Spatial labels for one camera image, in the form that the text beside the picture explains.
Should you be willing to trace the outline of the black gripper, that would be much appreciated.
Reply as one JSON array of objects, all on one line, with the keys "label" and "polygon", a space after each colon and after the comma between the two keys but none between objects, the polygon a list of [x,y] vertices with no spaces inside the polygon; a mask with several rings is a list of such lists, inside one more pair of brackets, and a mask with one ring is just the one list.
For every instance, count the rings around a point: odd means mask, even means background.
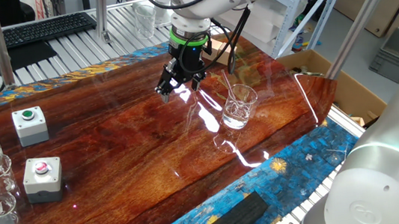
[{"label": "black gripper", "polygon": [[175,59],[175,63],[173,67],[164,64],[158,85],[155,87],[155,92],[161,95],[164,103],[169,101],[170,93],[180,87],[180,82],[192,79],[192,90],[198,91],[200,83],[206,78],[205,65],[201,59],[204,51],[203,44],[201,46],[188,45],[183,51],[182,48],[183,45],[168,47],[168,52]]}]

